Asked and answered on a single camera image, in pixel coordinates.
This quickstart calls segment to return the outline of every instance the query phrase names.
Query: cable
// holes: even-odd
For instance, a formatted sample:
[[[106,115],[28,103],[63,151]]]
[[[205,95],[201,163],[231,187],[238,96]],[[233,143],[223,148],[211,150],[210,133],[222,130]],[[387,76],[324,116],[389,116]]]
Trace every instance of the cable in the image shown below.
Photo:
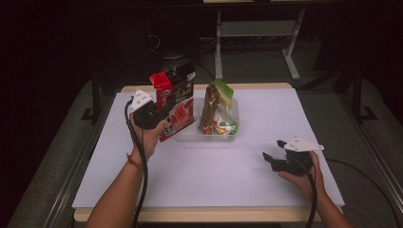
[[[128,101],[127,104],[125,105],[125,121],[128,126],[128,130],[130,131],[130,136],[139,149],[140,157],[142,158],[143,171],[144,171],[143,191],[142,191],[142,195],[140,196],[140,200],[139,200],[139,203],[136,208],[136,214],[134,215],[133,225],[132,225],[133,227],[137,227],[137,221],[139,219],[140,211],[142,210],[142,206],[143,206],[143,202],[144,202],[144,198],[145,198],[145,193],[147,191],[148,166],[147,166],[147,160],[145,158],[145,152],[144,152],[144,137],[143,137],[144,129],[142,131],[142,142],[143,143],[140,143],[139,138],[137,137],[136,132],[134,131],[133,125],[131,124],[131,121],[127,116],[127,109],[128,109],[128,106],[133,102],[133,98],[134,97],[131,97],[130,101]]]
[[[314,217],[315,213],[317,211],[317,168],[314,165],[315,169],[315,179],[312,177],[312,174],[305,168],[305,166],[296,158],[293,156],[290,156],[289,158],[293,159],[296,163],[298,163],[303,170],[305,171],[305,174],[308,176],[309,182],[311,183],[312,187],[312,206],[311,206],[311,212],[309,214],[308,221],[306,222],[305,228],[310,228],[312,226],[312,223],[314,222]]]
[[[171,66],[168,66],[168,65],[161,65],[162,67],[166,67],[166,68],[168,68],[168,69],[173,69]]]
[[[215,48],[215,44],[217,43],[216,42],[216,38],[214,38],[214,37],[212,37],[212,38],[206,38],[206,39],[204,39],[204,40],[207,40],[207,39],[210,39],[210,40],[212,40],[210,43],[208,43],[207,45],[204,45],[203,47],[200,47],[200,49],[199,49],[199,52],[204,52],[204,51],[206,51],[206,50],[208,50],[208,49],[212,49],[212,48]]]
[[[197,63],[192,63],[192,64],[197,65],[197,66],[203,68],[205,71],[207,71],[207,73],[210,75],[210,77],[211,77],[213,80],[216,79],[216,77],[214,77],[214,75],[210,72],[210,70],[208,70],[205,66],[200,65],[200,64],[197,64]]]
[[[359,170],[358,168],[352,166],[351,164],[348,164],[347,162],[338,161],[338,160],[333,160],[333,159],[326,159],[326,161],[327,161],[327,162],[336,162],[336,163],[344,164],[344,165],[346,165],[346,166],[348,166],[348,167],[354,169],[356,172],[358,172],[359,174],[361,174],[362,176],[364,176],[368,181],[370,181],[370,182],[375,186],[375,188],[382,194],[382,196],[385,198],[385,200],[388,202],[389,206],[391,207],[391,211],[392,211],[392,214],[393,214],[393,217],[394,217],[394,221],[396,222],[396,227],[400,228],[400,221],[399,221],[399,218],[398,218],[398,216],[397,216],[396,211],[395,211],[394,208],[393,208],[393,204],[392,204],[391,201],[389,200],[388,196],[386,196],[386,194],[385,194],[385,192],[382,190],[382,188],[381,188],[379,185],[377,185],[374,180],[372,180],[372,179],[371,179],[368,175],[366,175],[364,172],[362,172],[362,171]]]
[[[68,220],[68,224],[66,227],[74,228],[74,213],[71,215],[70,219]]]
[[[156,35],[148,35],[148,37],[152,37],[152,38],[157,39],[157,45],[153,49],[158,49],[160,47],[160,44],[161,44],[160,38],[158,36],[156,36]]]
[[[255,48],[255,42],[256,42],[256,38],[254,37],[254,39],[252,40],[252,42],[245,42],[244,40],[239,39],[239,37],[233,37],[233,39],[226,39],[225,41],[222,41],[222,45],[221,45],[221,49],[222,49],[222,53],[227,54],[227,55],[238,55],[238,54],[242,54],[245,52],[250,51],[251,49]]]
[[[166,61],[175,61],[175,60],[183,59],[183,58],[185,58],[185,57],[186,57],[186,55],[180,54],[180,55],[176,55],[176,56],[173,56],[173,57],[166,57],[166,56],[164,56],[163,59],[166,60]]]

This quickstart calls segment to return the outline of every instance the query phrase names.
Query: snack box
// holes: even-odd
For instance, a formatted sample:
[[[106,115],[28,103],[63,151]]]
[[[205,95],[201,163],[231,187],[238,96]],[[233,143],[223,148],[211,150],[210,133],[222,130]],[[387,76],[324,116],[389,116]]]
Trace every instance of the snack box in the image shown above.
[[[175,134],[173,136],[173,139],[175,139],[178,142],[232,142],[237,136],[237,134],[220,135],[216,131],[214,131],[212,135],[204,135],[202,133],[202,131],[199,129],[199,123],[202,117],[203,108],[204,108],[204,98],[194,98],[193,116],[195,118],[195,122],[193,122],[191,125]],[[240,127],[240,113],[239,113],[238,101],[236,99],[233,99],[231,109],[234,121],[237,122],[238,127]]]

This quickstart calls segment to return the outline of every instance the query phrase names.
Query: packaged snack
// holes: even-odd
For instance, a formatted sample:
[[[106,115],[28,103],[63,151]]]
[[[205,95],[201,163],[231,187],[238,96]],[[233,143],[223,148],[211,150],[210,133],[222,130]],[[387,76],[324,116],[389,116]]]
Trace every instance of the packaged snack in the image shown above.
[[[213,117],[219,104],[220,93],[216,86],[210,83],[205,90],[204,108],[201,114],[199,129],[204,135],[213,134]]]
[[[178,66],[171,70],[154,74],[150,81],[156,88],[157,107],[170,109],[169,127],[160,136],[163,142],[194,122],[193,90],[196,69],[193,64]]]
[[[214,128],[221,135],[235,135],[238,123],[234,121],[231,108],[234,90],[221,79],[216,79],[214,85],[220,94],[220,102],[213,117]]]

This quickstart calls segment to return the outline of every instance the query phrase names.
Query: white paper sheet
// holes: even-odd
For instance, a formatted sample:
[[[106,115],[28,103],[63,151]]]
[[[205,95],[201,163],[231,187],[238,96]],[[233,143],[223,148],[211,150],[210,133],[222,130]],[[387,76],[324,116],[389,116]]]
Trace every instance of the white paper sheet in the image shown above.
[[[126,161],[132,141],[124,108],[131,94],[119,93],[77,192],[74,208],[92,208]],[[195,91],[203,98],[204,91]],[[298,136],[317,143],[294,89],[239,89],[240,128],[232,142],[158,143],[148,162],[144,207],[299,206],[309,202],[271,170],[262,152],[282,159],[277,140]],[[344,205],[321,151],[320,167],[329,196]]]

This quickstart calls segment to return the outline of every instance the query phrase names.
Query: forearm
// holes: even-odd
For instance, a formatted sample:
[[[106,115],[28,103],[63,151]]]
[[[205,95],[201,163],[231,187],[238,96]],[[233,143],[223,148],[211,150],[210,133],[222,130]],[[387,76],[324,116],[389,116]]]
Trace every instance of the forearm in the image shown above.
[[[317,212],[326,228],[353,227],[326,193],[317,196]]]
[[[86,227],[130,227],[142,181],[142,170],[127,162],[95,205]]]

